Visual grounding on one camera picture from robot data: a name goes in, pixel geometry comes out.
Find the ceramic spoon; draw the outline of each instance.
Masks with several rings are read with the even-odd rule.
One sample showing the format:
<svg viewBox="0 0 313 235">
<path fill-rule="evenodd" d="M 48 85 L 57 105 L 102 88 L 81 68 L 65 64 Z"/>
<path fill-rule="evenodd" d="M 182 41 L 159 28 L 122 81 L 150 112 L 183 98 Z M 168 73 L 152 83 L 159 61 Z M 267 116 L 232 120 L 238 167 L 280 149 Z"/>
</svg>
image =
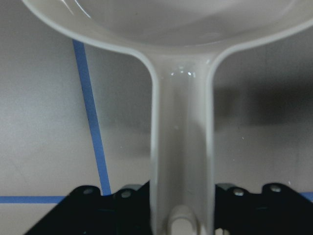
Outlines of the ceramic spoon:
<svg viewBox="0 0 313 235">
<path fill-rule="evenodd" d="M 139 58 L 153 80 L 151 225 L 213 234 L 214 72 L 229 54 L 313 24 L 312 0 L 23 0 L 87 44 Z"/>
</svg>

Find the metal screw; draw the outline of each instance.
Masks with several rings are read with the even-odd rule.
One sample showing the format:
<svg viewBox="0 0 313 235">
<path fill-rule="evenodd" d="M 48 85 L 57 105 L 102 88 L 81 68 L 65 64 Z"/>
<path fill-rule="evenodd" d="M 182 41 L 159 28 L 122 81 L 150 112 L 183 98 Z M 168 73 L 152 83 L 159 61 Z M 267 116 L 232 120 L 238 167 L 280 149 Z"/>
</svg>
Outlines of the metal screw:
<svg viewBox="0 0 313 235">
<path fill-rule="evenodd" d="M 243 196 L 245 192 L 244 192 L 241 188 L 235 188 L 235 189 L 233 190 L 233 193 L 234 193 L 236 196 Z"/>
<path fill-rule="evenodd" d="M 269 188 L 273 192 L 281 192 L 282 191 L 282 189 L 278 185 L 271 185 Z"/>
<path fill-rule="evenodd" d="M 121 193 L 122 198 L 129 198 L 132 195 L 132 191 L 130 190 L 125 190 Z"/>
<path fill-rule="evenodd" d="M 93 193 L 93 188 L 87 188 L 83 191 L 84 195 L 92 194 Z"/>
</svg>

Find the black mechanical part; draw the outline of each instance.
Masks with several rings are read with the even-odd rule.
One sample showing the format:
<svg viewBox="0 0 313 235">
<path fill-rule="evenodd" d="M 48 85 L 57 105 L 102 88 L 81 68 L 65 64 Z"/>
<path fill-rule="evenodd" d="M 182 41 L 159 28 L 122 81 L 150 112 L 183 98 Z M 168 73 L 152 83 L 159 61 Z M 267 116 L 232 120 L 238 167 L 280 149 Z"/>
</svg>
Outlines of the black mechanical part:
<svg viewBox="0 0 313 235">
<path fill-rule="evenodd" d="M 216 186 L 215 229 L 231 235 L 313 234 L 313 203 L 273 183 L 261 194 Z M 101 196 L 97 187 L 71 192 L 25 235 L 152 235 L 149 183 Z"/>
</svg>

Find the screw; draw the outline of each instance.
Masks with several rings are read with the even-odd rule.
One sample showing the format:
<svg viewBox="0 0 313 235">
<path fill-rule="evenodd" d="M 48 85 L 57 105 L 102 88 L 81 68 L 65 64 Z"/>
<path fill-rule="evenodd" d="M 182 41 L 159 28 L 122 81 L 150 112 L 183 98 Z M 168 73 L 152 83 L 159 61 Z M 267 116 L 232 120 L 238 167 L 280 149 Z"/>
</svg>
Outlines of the screw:
<svg viewBox="0 0 313 235">
<path fill-rule="evenodd" d="M 83 191 L 84 195 L 92 194 L 93 193 L 93 188 L 87 188 Z"/>
<path fill-rule="evenodd" d="M 244 192 L 241 188 L 235 188 L 235 189 L 233 190 L 233 193 L 234 193 L 236 196 L 243 196 L 245 192 Z"/>
<path fill-rule="evenodd" d="M 282 191 L 282 189 L 278 185 L 271 185 L 269 188 L 273 192 L 281 192 Z"/>
<path fill-rule="evenodd" d="M 121 193 L 122 198 L 129 198 L 131 195 L 132 195 L 132 191 L 130 191 L 128 189 Z"/>
</svg>

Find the white spoon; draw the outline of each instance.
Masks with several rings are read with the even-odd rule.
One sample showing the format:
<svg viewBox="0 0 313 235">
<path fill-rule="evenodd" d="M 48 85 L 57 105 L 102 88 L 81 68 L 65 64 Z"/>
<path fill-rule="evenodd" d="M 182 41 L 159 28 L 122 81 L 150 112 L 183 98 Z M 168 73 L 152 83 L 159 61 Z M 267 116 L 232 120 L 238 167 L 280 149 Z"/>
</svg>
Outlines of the white spoon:
<svg viewBox="0 0 313 235">
<path fill-rule="evenodd" d="M 23 0 L 82 42 L 139 58 L 153 80 L 155 235 L 180 219 L 213 233 L 213 75 L 239 50 L 313 25 L 312 0 Z"/>
</svg>

